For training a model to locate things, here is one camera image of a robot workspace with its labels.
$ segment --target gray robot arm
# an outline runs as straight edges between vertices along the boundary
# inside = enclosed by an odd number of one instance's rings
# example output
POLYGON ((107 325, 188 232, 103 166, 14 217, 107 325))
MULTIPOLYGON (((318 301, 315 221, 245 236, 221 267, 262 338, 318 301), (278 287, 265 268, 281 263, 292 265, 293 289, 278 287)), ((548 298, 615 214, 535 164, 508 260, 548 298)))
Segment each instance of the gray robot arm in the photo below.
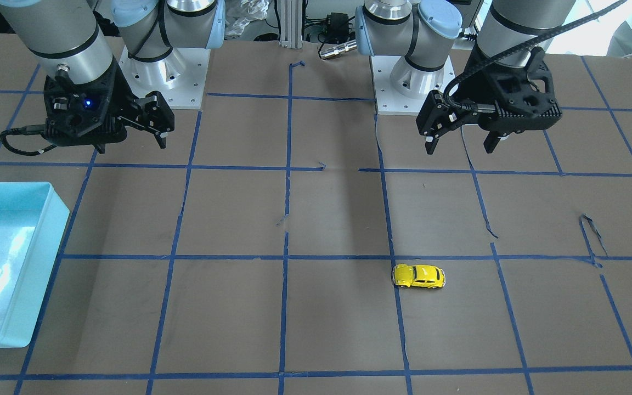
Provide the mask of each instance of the gray robot arm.
MULTIPOLYGON (((162 61, 176 46, 223 42, 223 0, 117 0, 114 11, 139 63, 162 61)), ((150 87, 143 98, 131 92, 85 0, 0 0, 0 12, 48 75, 46 122, 2 132, 5 148, 32 156, 57 146, 93 145, 103 153, 107 143, 125 140, 126 127, 150 132, 165 148, 174 130, 172 110, 158 90, 150 87), (51 145, 18 150, 7 141, 12 135, 40 135, 51 145)))

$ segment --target blue tape grid line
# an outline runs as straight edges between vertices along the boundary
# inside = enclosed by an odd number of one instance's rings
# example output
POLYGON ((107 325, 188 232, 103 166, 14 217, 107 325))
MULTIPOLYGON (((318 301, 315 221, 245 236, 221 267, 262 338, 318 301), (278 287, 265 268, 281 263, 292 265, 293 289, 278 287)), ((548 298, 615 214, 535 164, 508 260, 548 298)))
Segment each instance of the blue tape grid line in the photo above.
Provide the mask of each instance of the blue tape grid line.
POLYGON ((23 102, 26 100, 26 97, 28 96, 28 92, 31 90, 31 87, 33 86, 33 81, 35 81, 36 75, 38 75, 38 70, 40 69, 41 69, 41 66, 37 65, 35 70, 33 70, 33 75, 31 75, 30 80, 28 80, 28 85, 26 85, 26 90, 21 95, 21 99, 18 101, 16 110, 14 110, 13 115, 11 115, 11 119, 9 120, 7 124, 7 128, 11 128, 13 123, 15 122, 16 117, 18 116, 18 112, 21 110, 21 107, 23 106, 23 102))
POLYGON ((625 325, 623 323, 623 320, 621 320, 621 315, 619 314, 619 310, 616 307, 616 302, 614 302, 614 297, 611 295, 611 290, 609 290, 609 285, 606 282, 606 278, 604 277, 604 275, 601 274, 599 277, 601 278, 602 285, 604 285, 606 296, 609 298, 609 303, 611 303, 611 310, 613 310, 614 312, 614 315, 616 317, 616 322, 619 324, 619 328, 621 328, 621 333, 624 337, 625 345, 627 346, 628 351, 630 353, 630 357, 632 358, 632 344, 630 343, 628 332, 625 330, 625 325))
MULTIPOLYGON (((586 62, 586 59, 584 58, 584 56, 582 56, 581 58, 582 58, 582 63, 584 63, 584 67, 587 70, 587 73, 589 73, 589 77, 594 83, 594 87, 596 87, 596 90, 599 92, 599 95, 601 96, 601 100, 603 100, 604 104, 606 105, 606 108, 609 111, 609 114, 611 115, 611 118, 614 121, 617 130, 619 131, 619 133, 621 133, 621 137, 624 140, 625 147, 628 148, 628 151, 630 152, 630 156, 632 156, 632 147, 630 146, 630 142, 628 141, 628 138, 625 136, 624 130, 623 128, 621 128, 621 125, 619 121, 617 120, 616 115, 614 114, 614 110, 611 108, 611 105, 609 105, 609 101, 606 99, 606 96, 604 95, 604 92, 601 90, 601 87, 599 87, 599 82, 596 80, 594 73, 591 72, 589 63, 586 62)), ((630 352, 630 357, 632 357, 632 344, 630 343, 629 335, 627 331, 625 330, 623 321, 621 320, 621 315, 619 314, 618 308, 616 307, 616 303, 614 303, 614 298, 612 297, 611 291, 609 290, 609 286, 606 283, 606 278, 604 277, 603 274, 600 275, 600 278, 601 278, 602 284, 604 285, 606 296, 609 298, 609 302, 611 303, 611 308, 614 312, 614 315, 616 315, 616 321, 619 324, 619 327, 621 328, 621 333, 624 336, 625 345, 627 345, 628 350, 630 352)))
POLYGON ((564 176, 565 173, 562 171, 562 166, 560 166, 560 161, 557 159, 557 154, 555 154, 555 148, 552 147, 552 142, 550 141, 550 136, 548 135, 547 130, 543 130, 543 135, 545 136, 545 141, 548 143, 548 148, 550 148, 550 153, 552 154, 552 160, 555 161, 555 166, 557 166, 557 173, 559 175, 564 176))
MULTIPOLYGON (((303 60, 289 64, 289 96, 286 111, 286 175, 284 181, 284 217, 289 217, 289 195, 291 190, 291 132, 294 108, 294 68, 306 67, 303 60)), ((279 313, 279 383, 278 395, 284 395, 284 370, 286 363, 286 291, 289 270, 289 232, 284 231, 284 249, 281 258, 283 282, 281 283, 281 306, 279 313)))
POLYGON ((77 214, 80 212, 80 205, 82 203, 84 191, 87 188, 87 185, 89 183, 89 178, 91 176, 91 172, 94 169, 93 164, 94 164, 94 161, 96 160, 96 157, 97 157, 97 152, 93 151, 91 158, 89 160, 89 164, 87 166, 87 171, 84 176, 84 181, 82 182, 82 186, 80 187, 80 193, 77 195, 77 201, 75 201, 75 208, 72 209, 72 213, 70 215, 70 222, 67 225, 67 229, 65 230, 65 235, 63 235, 63 240, 60 243, 60 253, 58 254, 58 258, 56 258, 55 265, 53 265, 53 270, 50 273, 50 281, 48 281, 48 287, 46 288, 46 292, 43 295, 43 302, 41 303, 41 312, 38 315, 38 320, 36 321, 36 325, 33 328, 33 335, 31 337, 31 342, 28 345, 26 357, 23 360, 23 364, 21 366, 21 373, 17 379, 16 387, 14 388, 13 395, 20 394, 21 387, 23 385, 23 380, 27 376, 28 365, 31 362, 31 357, 33 357, 33 350, 35 350, 36 343, 38 342, 38 335, 40 334, 43 318, 45 318, 46 311, 48 310, 50 295, 53 292, 53 286, 55 285, 55 280, 57 279, 58 272, 60 271, 60 261, 62 261, 62 258, 60 256, 63 253, 65 253, 65 248, 67 248, 67 243, 70 241, 70 234, 72 234, 72 228, 75 225, 75 220, 77 220, 77 214))
POLYGON ((504 291, 504 300, 506 300, 506 309, 509 311, 509 319, 511 320, 511 327, 513 329, 513 335, 516 338, 516 347, 518 348, 518 355, 521 359, 521 366, 524 376, 526 377, 526 385, 528 386, 529 395, 534 395, 533 382, 531 381, 530 371, 528 369, 528 363, 526 362, 526 355, 523 352, 523 344, 521 343, 521 335, 516 324, 516 316, 514 315, 514 308, 511 305, 511 297, 509 296, 509 288, 506 286, 506 279, 504 278, 504 271, 501 269, 501 260, 499 255, 496 254, 496 245, 490 243, 492 248, 492 254, 494 255, 494 262, 496 263, 496 272, 499 274, 499 282, 501 283, 501 289, 504 291))
MULTIPOLYGON (((169 255, 123 255, 122 253, 62 253, 63 259, 125 259, 125 260, 157 260, 168 259, 169 255)), ((582 255, 497 255, 501 260, 573 260, 591 263, 591 257, 582 255)), ((175 255, 176 259, 182 260, 254 260, 261 259, 264 261, 281 261, 283 255, 175 255)), ((288 255, 292 261, 309 260, 309 261, 327 261, 327 260, 361 260, 361 261, 386 261, 390 260, 390 255, 288 255)), ((597 256, 595 258, 612 261, 632 261, 632 257, 619 256, 597 256)), ((493 261, 493 255, 394 255, 394 259, 398 261, 493 261)))
MULTIPOLYGON (((374 115, 374 130, 377 131, 377 123, 379 118, 374 115)), ((384 218, 387 224, 387 238, 389 242, 389 260, 391 261, 392 270, 397 264, 396 253, 394 252, 394 233, 392 231, 392 217, 389 211, 389 194, 387 193, 387 177, 384 172, 384 155, 382 149, 377 144, 377 155, 379 156, 379 177, 382 183, 382 198, 384 201, 384 218)), ((402 348, 402 359, 404 363, 404 379, 406 380, 407 395, 413 395, 414 387, 411 384, 411 367, 409 366, 409 357, 406 353, 406 330, 404 329, 404 314, 402 313, 401 294, 399 287, 394 287, 394 303, 397 308, 397 323, 399 325, 399 341, 402 348)))
MULTIPOLYGON (((478 369, 421 369, 411 370, 411 376, 454 376, 454 375, 512 375, 529 373, 572 373, 572 372, 632 372, 632 365, 590 366, 540 366, 535 368, 478 368, 478 369)), ((404 370, 317 370, 307 372, 230 372, 230 373, 63 373, 24 375, 24 381, 41 380, 220 380, 220 379, 278 379, 307 377, 403 377, 404 370)), ((15 381, 20 375, 0 375, 0 381, 15 381)))
POLYGON ((611 115, 612 120, 614 120, 614 123, 616 123, 616 128, 619 130, 619 133, 621 133, 621 137, 624 140, 625 147, 628 148, 628 150, 630 152, 630 156, 632 156, 632 147, 630 146, 630 142, 628 141, 628 138, 625 136, 623 128, 621 127, 619 121, 616 118, 616 114, 614 114, 614 110, 609 105, 608 100, 606 100, 606 96, 604 95, 604 92, 599 87, 599 82, 597 82, 596 78, 594 77, 594 73, 591 72, 591 69, 589 68, 589 64, 586 62, 586 59, 584 58, 584 56, 582 56, 581 58, 582 58, 582 63, 584 63, 584 67, 586 68, 587 72, 589 73, 589 77, 591 78, 592 82, 594 83, 594 86, 596 87, 596 90, 599 91, 599 95, 601 96, 601 100, 604 101, 604 104, 606 105, 606 108, 609 111, 609 114, 611 115))
POLYGON ((199 139, 199 130, 201 126, 201 111, 196 114, 196 124, 194 130, 194 137, 191 140, 191 150, 189 154, 189 160, 187 162, 187 172, 185 176, 185 190, 184 195, 182 197, 182 206, 180 208, 180 212, 177 216, 177 224, 175 226, 175 235, 172 240, 172 249, 170 252, 170 262, 167 267, 167 278, 165 282, 165 293, 163 293, 162 297, 162 307, 160 308, 160 322, 157 325, 157 333, 155 336, 155 347, 153 348, 153 359, 150 362, 150 376, 151 378, 148 380, 148 385, 145 389, 145 393, 147 395, 151 395, 153 393, 153 376, 155 375, 157 369, 157 360, 160 357, 160 343, 162 342, 162 333, 165 329, 165 317, 167 315, 167 306, 170 300, 170 289, 172 286, 172 275, 175 267, 175 260, 177 255, 177 245, 180 240, 180 231, 182 229, 182 220, 184 217, 184 210, 187 205, 187 194, 189 192, 189 187, 191 183, 191 161, 194 160, 194 155, 196 152, 196 142, 199 139))

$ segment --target blue tape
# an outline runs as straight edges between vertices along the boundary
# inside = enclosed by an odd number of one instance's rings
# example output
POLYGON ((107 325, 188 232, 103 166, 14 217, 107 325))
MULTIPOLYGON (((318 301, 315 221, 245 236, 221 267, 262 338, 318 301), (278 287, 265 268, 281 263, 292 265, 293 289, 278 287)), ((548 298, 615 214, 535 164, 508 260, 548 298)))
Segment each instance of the blue tape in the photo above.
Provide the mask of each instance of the blue tape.
MULTIPOLYGON (((60 242, 58 257, 55 259, 53 269, 50 272, 50 281, 48 281, 48 287, 46 288, 45 294, 43 294, 43 302, 41 303, 41 312, 38 315, 38 319, 36 320, 35 327, 33 327, 31 342, 28 345, 26 357, 24 357, 23 364, 21 365, 20 376, 23 376, 27 373, 28 365, 31 362, 31 357, 33 357, 33 350, 35 350, 36 343, 38 342, 38 333, 40 333, 41 325, 43 324, 43 318, 45 318, 46 312, 48 310, 48 302, 50 302, 50 295, 53 292, 53 286, 55 285, 55 280, 58 278, 58 272, 60 271, 60 261, 62 261, 62 258, 60 258, 60 256, 63 253, 65 253, 65 248, 67 248, 67 243, 70 241, 70 235, 72 234, 72 227, 75 225, 75 221, 77 220, 77 214, 80 212, 80 205, 84 197, 84 192, 87 189, 87 185, 89 183, 89 178, 91 176, 92 170, 94 169, 93 165, 94 165, 94 161, 96 160, 96 157, 97 157, 97 152, 93 151, 91 158, 89 160, 89 163, 87 165, 87 172, 84 176, 82 186, 80 187, 80 193, 77 194, 77 201, 75 201, 75 207, 72 209, 72 213, 70 213, 70 221, 68 222, 67 229, 65 230, 65 234, 63 235, 63 240, 60 242)), ((20 395, 22 385, 23 385, 23 379, 20 377, 19 380, 17 380, 16 382, 16 387, 14 388, 13 395, 20 395)))
POLYGON ((621 314, 619 314, 619 310, 616 307, 616 302, 614 302, 614 297, 611 295, 611 290, 609 289, 609 285, 606 282, 606 278, 604 277, 603 274, 599 275, 599 277, 601 278, 602 285, 604 285, 606 297, 609 298, 609 303, 611 303, 611 310, 613 310, 614 312, 614 315, 616 317, 616 322, 619 324, 619 328, 621 329, 621 334, 623 335, 624 340, 625 340, 625 345, 627 346, 628 351, 630 353, 630 358, 632 359, 632 344, 630 343, 628 332, 625 330, 625 325, 623 323, 623 320, 621 319, 621 314))
MULTIPOLYGON (((375 133, 377 130, 379 118, 377 114, 374 115, 374 128, 375 133)), ((384 155, 381 147, 377 144, 377 155, 379 158, 379 177, 382 183, 382 198, 384 200, 384 218, 387 224, 387 239, 389 242, 389 260, 391 262, 391 268, 397 264, 396 252, 394 251, 394 233, 392 231, 392 217, 389 210, 389 194, 387 192, 387 177, 384 172, 384 155)), ((406 379, 407 394, 413 395, 414 388, 411 384, 411 367, 409 366, 409 356, 406 353, 406 329, 404 328, 404 314, 402 313, 401 295, 399 294, 399 287, 394 287, 394 303, 397 309, 397 323, 399 326, 399 342, 402 348, 402 360, 404 363, 404 377, 406 379)))
POLYGON ((13 123, 16 121, 16 117, 18 116, 19 111, 21 110, 21 107, 23 106, 23 102, 26 100, 26 96, 28 95, 28 91, 31 90, 31 87, 33 86, 33 81, 35 81, 36 79, 36 75, 38 75, 38 70, 41 69, 40 65, 37 65, 36 68, 33 70, 33 75, 31 75, 31 78, 28 80, 28 85, 26 86, 26 90, 23 93, 23 95, 21 95, 21 100, 18 101, 18 105, 16 106, 16 110, 14 110, 13 115, 11 116, 8 124, 7 124, 7 128, 11 128, 13 123))
MULTIPOLYGON (((201 127, 201 111, 196 113, 194 137, 193 137, 193 140, 191 140, 189 160, 186 166, 187 172, 185 175, 185 190, 184 190, 184 195, 182 197, 182 206, 177 216, 177 223, 175 225, 175 235, 172 240, 170 262, 168 263, 167 278, 165 282, 165 293, 163 293, 162 306, 160 308, 160 320, 157 325, 157 333, 155 336, 155 347, 153 348, 153 358, 151 359, 151 362, 150 362, 150 375, 155 375, 155 371, 157 368, 157 360, 158 360, 158 357, 160 357, 160 344, 162 342, 163 331, 165 330, 165 317, 167 315, 167 306, 168 306, 169 298, 170 298, 170 290, 172 288, 172 275, 174 272, 175 260, 176 260, 176 255, 177 255, 177 246, 180 240, 182 220, 184 218, 184 210, 187 205, 187 195, 188 195, 189 187, 191 183, 191 162, 194 160, 194 156, 196 153, 196 142, 199 139, 200 127, 201 127)), ((153 393, 153 384, 154 384, 153 380, 154 380, 153 378, 150 378, 150 380, 148 380, 148 385, 145 388, 145 393, 147 395, 151 395, 153 393)))
POLYGON ((606 96, 604 95, 604 92, 602 92, 601 88, 599 87, 599 82, 597 82, 596 78, 594 77, 594 73, 591 72, 591 69, 589 68, 589 64, 586 62, 586 59, 584 58, 584 56, 580 56, 580 58, 582 59, 582 63, 584 63, 584 67, 586 68, 587 72, 589 73, 589 77, 591 77, 591 80, 594 83, 594 86, 596 87, 597 91, 599 91, 599 95, 601 96, 601 100, 604 101, 604 104, 606 105, 606 108, 609 110, 609 114, 611 115, 611 119, 614 120, 614 123, 616 123, 616 127, 618 128, 619 133, 621 133, 621 137, 624 140, 625 147, 628 148, 628 150, 630 152, 630 156, 632 156, 632 147, 630 146, 630 142, 628 141, 628 138, 625 136, 624 130, 623 130, 623 128, 621 128, 621 125, 620 125, 619 121, 616 119, 616 115, 614 114, 613 109, 609 105, 609 102, 606 99, 606 96))
POLYGON ((278 393, 284 395, 284 365, 286 359, 286 293, 289 269, 289 232, 284 232, 283 270, 281 275, 281 309, 279 313, 279 383, 278 393))
POLYGON ((504 271, 501 269, 501 260, 496 253, 496 245, 490 243, 492 248, 492 254, 494 255, 494 262, 496 262, 496 272, 499 274, 499 282, 501 283, 501 289, 504 291, 504 300, 506 301, 506 308, 509 310, 509 319, 511 320, 511 327, 513 329, 513 336, 516 338, 516 346, 518 347, 518 354, 521 359, 521 366, 523 367, 523 374, 526 377, 526 385, 528 386, 528 393, 534 394, 533 383, 531 381, 531 375, 528 370, 528 363, 526 362, 526 355, 523 352, 523 344, 521 343, 521 334, 518 330, 516 323, 516 315, 514 315, 514 307, 511 305, 511 296, 509 296, 509 288, 506 286, 506 279, 504 278, 504 271))
POLYGON ((548 148, 550 148, 550 153, 552 154, 552 160, 555 161, 555 166, 557 166, 557 172, 563 175, 564 172, 562 171, 562 167, 560 167, 560 161, 557 159, 557 155, 555 154, 555 148, 552 147, 552 142, 550 142, 550 136, 548 135, 548 131, 543 130, 543 135, 545 136, 545 141, 548 143, 548 148))

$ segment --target metal connector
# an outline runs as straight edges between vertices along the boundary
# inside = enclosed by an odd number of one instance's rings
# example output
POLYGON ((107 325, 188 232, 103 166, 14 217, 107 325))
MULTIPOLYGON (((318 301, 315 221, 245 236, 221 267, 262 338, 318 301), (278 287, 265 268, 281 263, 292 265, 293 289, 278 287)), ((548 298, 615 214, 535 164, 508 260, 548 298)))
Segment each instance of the metal connector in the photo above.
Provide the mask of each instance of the metal connector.
POLYGON ((331 59, 355 49, 358 49, 357 40, 350 40, 349 42, 339 43, 336 46, 322 50, 319 52, 319 57, 321 57, 321 59, 331 59))

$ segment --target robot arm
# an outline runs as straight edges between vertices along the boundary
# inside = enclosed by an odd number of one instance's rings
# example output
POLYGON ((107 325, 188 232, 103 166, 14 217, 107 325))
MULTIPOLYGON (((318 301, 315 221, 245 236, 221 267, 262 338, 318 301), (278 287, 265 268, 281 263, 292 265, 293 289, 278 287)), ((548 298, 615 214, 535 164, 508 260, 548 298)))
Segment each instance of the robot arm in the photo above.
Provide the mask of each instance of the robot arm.
POLYGON ((544 48, 556 35, 609 13, 625 0, 562 26, 574 0, 494 0, 463 74, 433 90, 416 118, 426 152, 445 133, 468 123, 489 132, 492 153, 511 133, 544 130, 562 117, 544 48), (452 88, 458 85, 456 92, 452 88))
MULTIPOLYGON (((223 42, 223 0, 115 0, 113 10, 128 47, 135 48, 130 60, 140 64, 166 60, 173 46, 223 42)), ((157 81, 148 83, 152 92, 144 98, 131 92, 85 0, 0 0, 0 12, 48 75, 45 124, 2 132, 8 150, 32 156, 57 146, 93 145, 103 153, 107 143, 126 139, 128 126, 150 132, 165 148, 174 114, 152 89, 157 81), (51 145, 26 152, 8 143, 10 135, 41 135, 51 145)))
POLYGON ((355 14, 356 43, 320 54, 331 58, 356 47, 364 55, 402 56, 390 80, 402 95, 425 98, 416 124, 426 137, 428 154, 444 134, 469 123, 489 132, 484 142, 488 153, 512 133, 552 127, 562 110, 543 61, 544 48, 559 33, 605 15, 625 0, 565 26, 575 0, 494 0, 465 71, 449 82, 452 73, 443 67, 462 23, 451 3, 365 0, 355 14))

